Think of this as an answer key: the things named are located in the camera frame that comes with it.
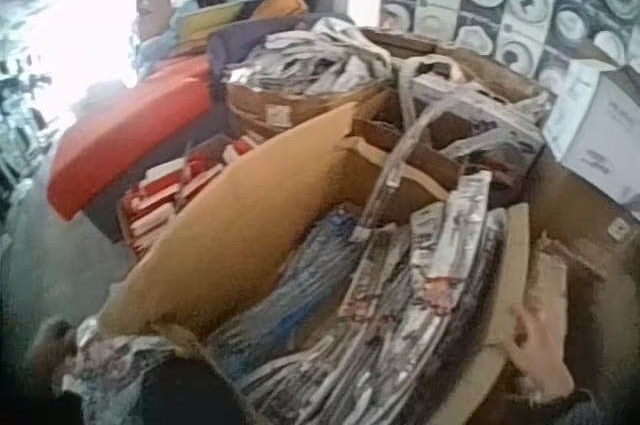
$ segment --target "brown cardboard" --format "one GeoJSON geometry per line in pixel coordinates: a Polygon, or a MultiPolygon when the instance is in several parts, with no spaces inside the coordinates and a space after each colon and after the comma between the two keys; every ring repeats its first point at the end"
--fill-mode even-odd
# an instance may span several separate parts
{"type": "Polygon", "coordinates": [[[567,261],[555,253],[551,246],[553,242],[543,235],[535,244],[526,305],[546,323],[556,350],[563,359],[567,336],[567,261]]]}
{"type": "Polygon", "coordinates": [[[365,37],[388,50],[394,57],[409,58],[430,53],[451,57],[458,62],[466,75],[471,74],[491,91],[510,102],[533,97],[545,90],[534,80],[470,50],[444,47],[413,33],[397,34],[367,28],[362,32],[365,37]]]}
{"type": "Polygon", "coordinates": [[[487,397],[505,365],[504,353],[496,346],[515,333],[510,307],[522,303],[529,269],[529,211],[517,205],[508,211],[509,233],[498,272],[495,295],[490,304],[484,346],[469,360],[462,378],[429,425],[462,425],[487,397]]]}
{"type": "MultiPolygon", "coordinates": [[[[363,205],[373,188],[379,165],[342,142],[354,110],[347,104],[329,112],[229,166],[106,304],[104,326],[138,333],[175,321],[204,336],[265,296],[311,221],[344,200],[363,205]]],[[[388,217],[407,221],[433,200],[406,180],[388,217]]]]}
{"type": "Polygon", "coordinates": [[[527,196],[532,236],[547,230],[549,238],[560,240],[605,275],[629,271],[640,244],[640,224],[620,205],[558,164],[549,150],[531,170],[527,196]]]}
{"type": "Polygon", "coordinates": [[[229,108],[247,128],[258,124],[273,133],[281,133],[345,103],[366,100],[382,86],[376,82],[351,92],[305,96],[230,83],[227,94],[229,108]]]}
{"type": "MultiPolygon", "coordinates": [[[[352,134],[390,152],[401,137],[401,123],[398,93],[387,89],[363,102],[354,119],[352,134]]],[[[432,142],[438,148],[444,148],[454,140],[469,136],[470,127],[470,122],[445,113],[429,125],[429,130],[432,142]]],[[[418,143],[407,162],[414,167],[429,170],[429,174],[448,190],[457,186],[458,177],[464,170],[462,164],[422,142],[418,143]]],[[[505,183],[505,177],[510,178],[507,175],[494,176],[490,201],[494,207],[512,205],[520,198],[522,178],[505,183]]]]}
{"type": "Polygon", "coordinates": [[[175,9],[171,0],[136,0],[138,12],[138,36],[141,42],[162,35],[175,9]]]}
{"type": "MultiPolygon", "coordinates": [[[[387,154],[360,137],[345,138],[356,110],[356,104],[337,108],[231,164],[108,300],[100,314],[104,330],[135,334],[173,323],[203,338],[266,296],[314,219],[343,201],[362,206],[371,193],[387,154]]],[[[446,197],[424,171],[405,166],[384,219],[406,223],[415,210],[446,197]]],[[[522,300],[528,239],[527,206],[520,205],[509,210],[485,346],[433,423],[463,423],[500,373],[504,359],[492,345],[513,333],[506,310],[522,300]]]]}

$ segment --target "orange pillow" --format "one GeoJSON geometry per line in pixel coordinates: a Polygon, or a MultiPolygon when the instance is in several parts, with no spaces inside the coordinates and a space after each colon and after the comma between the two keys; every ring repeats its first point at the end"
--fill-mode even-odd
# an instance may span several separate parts
{"type": "Polygon", "coordinates": [[[251,18],[277,18],[302,15],[309,12],[304,0],[265,0],[251,18]]]}

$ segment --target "plastic wrap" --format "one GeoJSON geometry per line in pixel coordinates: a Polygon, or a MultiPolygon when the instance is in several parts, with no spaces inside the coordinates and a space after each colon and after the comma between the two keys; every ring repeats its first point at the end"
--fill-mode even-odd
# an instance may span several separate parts
{"type": "Polygon", "coordinates": [[[269,35],[244,62],[228,67],[229,83],[307,96],[349,92],[390,78],[389,52],[355,25],[329,17],[311,30],[269,35]]]}

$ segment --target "cardboard box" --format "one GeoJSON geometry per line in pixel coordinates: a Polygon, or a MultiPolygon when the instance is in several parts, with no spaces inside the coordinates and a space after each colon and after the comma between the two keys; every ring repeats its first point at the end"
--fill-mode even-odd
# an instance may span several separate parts
{"type": "Polygon", "coordinates": [[[544,127],[556,160],[640,220],[640,75],[574,60],[544,127]]]}
{"type": "Polygon", "coordinates": [[[545,91],[538,82],[464,48],[439,45],[424,36],[365,28],[365,37],[388,50],[393,57],[409,58],[437,53],[454,59],[468,77],[482,82],[495,94],[515,103],[545,91]]]}
{"type": "MultiPolygon", "coordinates": [[[[270,293],[315,219],[344,201],[363,205],[371,193],[387,154],[358,137],[344,138],[356,109],[347,104],[310,120],[229,166],[108,300],[102,327],[135,334],[175,323],[206,337],[270,293]]],[[[413,211],[444,196],[423,171],[404,167],[384,217],[407,223],[413,211]]],[[[504,365],[495,344],[513,333],[506,311],[523,299],[528,262],[528,211],[521,205],[509,211],[495,295],[486,304],[485,345],[466,363],[433,423],[464,423],[489,392],[504,365]]]]}
{"type": "MultiPolygon", "coordinates": [[[[363,103],[353,123],[352,133],[387,152],[400,140],[402,117],[399,97],[395,90],[385,90],[363,103]]],[[[472,134],[471,123],[453,114],[444,114],[429,127],[433,147],[418,143],[407,162],[415,167],[424,167],[447,190],[457,186],[458,177],[465,166],[440,153],[450,143],[472,134]]],[[[491,187],[490,204],[493,207],[513,205],[520,200],[524,173],[496,172],[491,187]]]]}
{"type": "Polygon", "coordinates": [[[140,42],[162,35],[169,28],[175,9],[171,0],[136,0],[140,42]]]}
{"type": "Polygon", "coordinates": [[[560,240],[606,275],[634,267],[640,224],[620,205],[554,160],[548,149],[529,174],[531,231],[560,240]]]}
{"type": "Polygon", "coordinates": [[[345,103],[366,100],[382,87],[376,82],[352,92],[305,96],[230,83],[227,93],[229,109],[248,130],[274,136],[345,103]]]}

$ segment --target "paper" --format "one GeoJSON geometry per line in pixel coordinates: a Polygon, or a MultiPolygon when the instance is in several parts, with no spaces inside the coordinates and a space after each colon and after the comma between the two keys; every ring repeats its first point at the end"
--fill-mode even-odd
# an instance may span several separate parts
{"type": "Polygon", "coordinates": [[[267,105],[267,125],[278,128],[291,128],[291,107],[286,105],[267,105]]]}

